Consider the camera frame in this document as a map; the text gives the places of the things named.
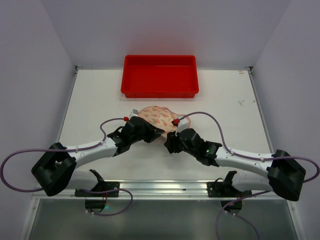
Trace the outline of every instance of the red plastic bin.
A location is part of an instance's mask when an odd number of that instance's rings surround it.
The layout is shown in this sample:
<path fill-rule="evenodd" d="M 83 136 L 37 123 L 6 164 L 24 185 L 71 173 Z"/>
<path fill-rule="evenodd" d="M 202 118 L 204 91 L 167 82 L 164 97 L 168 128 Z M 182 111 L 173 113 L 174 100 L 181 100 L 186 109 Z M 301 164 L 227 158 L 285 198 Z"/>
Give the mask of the red plastic bin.
<path fill-rule="evenodd" d="M 194 98 L 199 92 L 192 55 L 127 55 L 121 92 L 126 98 Z"/>

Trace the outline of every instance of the purple cable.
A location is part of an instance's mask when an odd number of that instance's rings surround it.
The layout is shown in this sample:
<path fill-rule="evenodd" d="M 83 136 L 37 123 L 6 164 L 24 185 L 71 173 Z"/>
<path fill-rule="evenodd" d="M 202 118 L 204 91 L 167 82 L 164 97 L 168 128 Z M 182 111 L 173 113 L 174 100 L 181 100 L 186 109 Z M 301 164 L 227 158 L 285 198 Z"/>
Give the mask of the purple cable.
<path fill-rule="evenodd" d="M 244 197 L 240 197 L 236 200 L 233 200 L 233 201 L 230 201 L 228 202 L 226 205 L 223 206 L 223 208 L 221 208 L 221 210 L 219 211 L 218 215 L 216 216 L 216 219 L 215 219 L 215 234 L 216 234 L 216 237 L 218 238 L 218 240 L 221 240 L 220 238 L 220 234 L 219 234 L 219 218 L 221 216 L 221 214 L 224 212 L 225 208 L 227 206 L 230 206 L 232 204 L 235 204 L 236 202 L 239 202 L 239 201 L 242 201 L 243 199 L 247 199 L 247 198 L 251 198 L 251 197 L 255 197 L 255 196 L 258 196 L 258 195 L 261 195 L 261 194 L 266 194 L 268 193 L 269 191 L 261 191 L 261 192 L 257 192 L 255 194 L 252 194 L 252 195 L 249 195 L 249 196 L 244 196 Z M 246 218 L 244 218 L 243 216 L 240 216 L 238 214 L 235 214 L 236 217 L 246 221 L 248 224 L 250 224 L 250 226 L 254 229 L 257 237 L 258 237 L 258 240 L 260 240 L 260 235 L 259 235 L 259 232 L 257 230 L 257 228 L 249 221 L 247 220 Z"/>
<path fill-rule="evenodd" d="M 238 157 L 244 158 L 244 159 L 261 161 L 261 159 L 258 158 L 258 157 L 246 156 L 246 155 L 242 155 L 242 154 L 239 154 L 239 153 L 236 153 L 236 152 L 231 152 L 231 150 L 228 148 L 228 146 L 227 146 L 227 144 L 226 144 L 225 137 L 224 137 L 222 128 L 221 128 L 218 120 L 217 120 L 214 116 L 212 116 L 211 114 L 209 114 L 209 113 L 207 113 L 207 112 L 204 112 L 204 111 L 195 111 L 195 112 L 191 112 L 191 113 L 188 113 L 188 114 L 184 115 L 183 117 L 179 118 L 179 120 L 181 121 L 182 119 L 185 119 L 185 118 L 187 118 L 187 117 L 189 117 L 189 116 L 191 116 L 191 115 L 195 115 L 195 114 L 204 114 L 204 115 L 207 115 L 207 116 L 209 116 L 210 118 L 212 118 L 212 119 L 214 120 L 214 122 L 216 123 L 216 125 L 217 125 L 218 128 L 219 128 L 219 132 L 220 132 L 221 139 L 222 139 L 222 144 L 223 144 L 224 148 L 225 148 L 230 154 L 233 154 L 233 155 L 235 155 L 235 156 L 238 156 Z M 316 168 L 316 173 L 315 173 L 312 177 L 304 180 L 304 181 L 303 181 L 304 183 L 310 182 L 310 181 L 314 180 L 315 178 L 317 178 L 317 177 L 319 176 L 319 174 L 320 174 L 320 167 L 319 167 L 319 165 L 318 165 L 315 161 L 313 161 L 313 160 L 311 160 L 311 159 L 309 159 L 309 158 L 306 158 L 306 157 L 301 157 L 301 156 L 279 156 L 279 157 L 264 158 L 263 160 L 264 160 L 264 161 L 279 161 L 279 160 L 289 160 L 289 159 L 292 159 L 292 160 L 293 160 L 293 159 L 299 159 L 299 160 L 307 161 L 307 162 L 309 162 L 309 163 L 312 163 L 312 164 L 315 166 L 315 168 Z M 230 206 L 230 205 L 232 205 L 232 204 L 234 204 L 234 203 L 236 203 L 236 202 L 239 202 L 239 201 L 241 201 L 241 200 L 243 200 L 243 199 L 251 198 L 251 197 L 258 196 L 258 195 L 265 194 L 265 193 L 268 193 L 268 191 L 262 191 L 262 192 L 258 192 L 258 193 L 255 193 L 255 194 L 252 194 L 252 195 L 249 195 L 249 196 L 241 197 L 241 198 L 238 198 L 238 199 L 236 199 L 236 200 L 233 200 L 233 201 L 227 203 L 226 205 L 224 205 L 223 208 L 222 208 L 222 209 L 220 210 L 220 212 L 218 213 L 218 215 L 217 215 L 217 217 L 216 217 L 216 220 L 215 220 L 215 234 L 216 234 L 218 240 L 221 240 L 220 234 L 219 234 L 219 228 L 218 228 L 219 218 L 220 218 L 222 212 L 225 210 L 225 208 L 226 208 L 227 206 Z M 253 227 L 254 231 L 256 232 L 256 235 L 257 235 L 257 237 L 258 237 L 258 240 L 260 240 L 260 235 L 259 235 L 256 227 L 254 227 L 254 225 L 253 225 L 250 221 L 248 221 L 247 219 L 245 219 L 243 216 L 240 216 L 240 215 L 237 215 L 237 214 L 236 214 L 236 216 L 237 216 L 238 218 L 246 221 L 247 223 L 249 223 L 249 224 Z"/>
<path fill-rule="evenodd" d="M 133 200 L 134 200 L 134 196 L 132 195 L 132 193 L 126 189 L 122 189 L 122 188 L 118 188 L 118 189 L 113 189 L 113 190 L 108 190 L 108 191 L 90 191 L 90 190 L 86 190 L 86 189 L 79 189 L 82 192 L 88 193 L 88 194 L 109 194 L 109 193 L 114 193 L 114 192 L 118 192 L 118 191 L 123 191 L 126 192 L 130 195 L 131 199 L 129 204 L 122 210 L 117 211 L 115 213 L 109 213 L 109 214 L 103 214 L 103 213 L 99 213 L 99 212 L 94 212 L 91 211 L 90 213 L 93 213 L 94 215 L 98 215 L 98 216 L 102 216 L 102 217 L 110 217 L 110 216 L 114 216 L 114 215 L 118 215 L 118 214 L 122 214 L 123 212 L 125 212 L 132 204 Z"/>
<path fill-rule="evenodd" d="M 108 123 L 108 122 L 111 122 L 111 121 L 115 121 L 115 120 L 124 120 L 123 117 L 117 117 L 117 118 L 112 118 L 112 119 L 109 119 L 109 120 L 106 120 L 104 121 L 103 123 L 101 123 L 100 125 L 100 130 L 102 131 L 103 133 L 103 139 L 102 141 L 104 142 L 107 138 L 107 134 L 105 132 L 105 130 L 103 130 L 103 125 Z M 82 148 L 79 148 L 78 151 L 84 151 L 84 150 L 89 150 L 89 149 L 94 149 L 98 146 L 101 145 L 101 142 L 93 145 L 93 146 L 87 146 L 87 147 L 82 147 Z M 13 153 L 11 153 L 10 155 L 8 155 L 4 160 L 3 162 L 1 163 L 1 166 L 0 166 L 0 179 L 1 181 L 3 182 L 4 185 L 6 185 L 8 188 L 14 190 L 14 191 L 17 191 L 17 192 L 22 192 L 22 193 L 33 193 L 33 192 L 39 192 L 39 191 L 42 191 L 43 189 L 42 188 L 34 188 L 34 189 L 20 189 L 20 188 L 17 188 L 15 186 L 12 186 L 10 183 L 7 182 L 7 180 L 5 179 L 5 176 L 4 176 L 4 167 L 5 167 L 5 164 L 6 162 L 12 158 L 13 156 L 15 155 L 18 155 L 18 154 L 23 154 L 23 153 L 30 153 L 30 152 L 53 152 L 53 153 L 73 153 L 73 152 L 76 152 L 77 150 L 76 149 L 46 149 L 46 148 L 31 148 L 31 149 L 24 149 L 24 150 L 19 150 L 19 151 L 15 151 Z"/>

